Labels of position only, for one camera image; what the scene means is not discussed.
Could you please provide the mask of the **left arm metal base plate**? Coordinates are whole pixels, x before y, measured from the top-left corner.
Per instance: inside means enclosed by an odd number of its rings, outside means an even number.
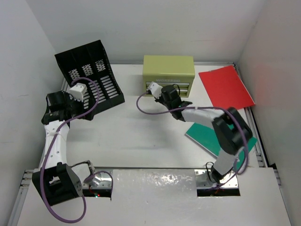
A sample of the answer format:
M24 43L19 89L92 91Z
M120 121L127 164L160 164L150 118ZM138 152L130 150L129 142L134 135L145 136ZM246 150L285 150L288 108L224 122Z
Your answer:
M112 189L113 177L112 172L107 170L101 170L93 173L84 179L84 183L92 188Z

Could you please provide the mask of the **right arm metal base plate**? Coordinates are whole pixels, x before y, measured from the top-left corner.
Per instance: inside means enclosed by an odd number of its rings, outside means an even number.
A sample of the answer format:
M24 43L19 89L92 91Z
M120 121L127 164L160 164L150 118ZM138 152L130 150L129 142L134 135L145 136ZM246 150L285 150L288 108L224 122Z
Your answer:
M210 180L207 174L207 170L195 169L196 187L197 189L210 189L218 186L214 183L214 180ZM221 189L239 189L237 176L233 171L228 173L223 179L220 180Z

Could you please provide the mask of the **green metal drawer toolbox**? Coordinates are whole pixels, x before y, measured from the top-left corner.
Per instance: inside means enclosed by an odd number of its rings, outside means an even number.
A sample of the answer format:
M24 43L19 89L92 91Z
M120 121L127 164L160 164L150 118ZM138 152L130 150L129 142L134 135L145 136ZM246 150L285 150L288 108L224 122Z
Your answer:
M151 82L164 87L175 84L181 97L189 97L195 78L192 56L145 55L143 58L143 89Z

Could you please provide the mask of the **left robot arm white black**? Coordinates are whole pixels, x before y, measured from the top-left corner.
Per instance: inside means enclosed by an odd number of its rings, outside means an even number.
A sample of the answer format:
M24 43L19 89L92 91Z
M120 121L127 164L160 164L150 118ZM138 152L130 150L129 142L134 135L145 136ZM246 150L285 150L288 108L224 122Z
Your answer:
M32 181L40 196L45 196L53 206L82 196L82 184L93 174L94 167L90 161L67 164L68 119L83 112L83 103L65 91L48 94L46 102L41 120L46 132L45 152L40 164L45 169L33 173Z

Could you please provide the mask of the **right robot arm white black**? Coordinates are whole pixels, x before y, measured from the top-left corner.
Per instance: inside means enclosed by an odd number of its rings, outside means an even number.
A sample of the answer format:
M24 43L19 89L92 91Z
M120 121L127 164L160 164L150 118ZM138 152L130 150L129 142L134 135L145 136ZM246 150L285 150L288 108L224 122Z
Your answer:
M213 129L220 151L217 160L211 167L211 180L219 183L234 167L240 149L252 138L253 134L236 108L223 110L222 114L212 108L191 107L192 102L181 100L173 85L160 86L152 82L148 93L156 102L164 105L171 115L184 122L193 122Z

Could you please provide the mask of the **black three-slot file organizer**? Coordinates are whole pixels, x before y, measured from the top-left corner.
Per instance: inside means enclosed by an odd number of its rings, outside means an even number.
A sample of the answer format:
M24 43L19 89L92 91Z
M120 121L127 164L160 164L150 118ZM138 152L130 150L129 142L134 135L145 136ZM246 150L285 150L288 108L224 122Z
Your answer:
M125 102L100 40L55 54L55 59L69 87L76 83L86 85L83 111L97 103L84 119L90 121L96 114Z

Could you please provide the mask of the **green notebook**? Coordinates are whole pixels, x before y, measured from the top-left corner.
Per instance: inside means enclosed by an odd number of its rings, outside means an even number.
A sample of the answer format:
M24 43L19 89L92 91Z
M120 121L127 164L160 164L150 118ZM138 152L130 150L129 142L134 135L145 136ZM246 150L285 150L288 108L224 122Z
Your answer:
M215 158L219 156L220 145L218 143L218 139L213 129L194 123L185 133L188 138L191 138L198 145L205 148L211 155ZM248 152L252 150L252 148L257 143L257 139L252 137L248 141ZM244 160L244 150L239 152L238 161L237 161L237 169L239 169Z

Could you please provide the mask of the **red folder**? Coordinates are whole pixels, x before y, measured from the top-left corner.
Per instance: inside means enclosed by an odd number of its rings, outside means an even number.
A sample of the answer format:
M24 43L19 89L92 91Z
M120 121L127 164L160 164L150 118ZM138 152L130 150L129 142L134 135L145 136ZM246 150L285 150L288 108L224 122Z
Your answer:
M199 77L214 107L239 110L255 105L234 66L201 72Z

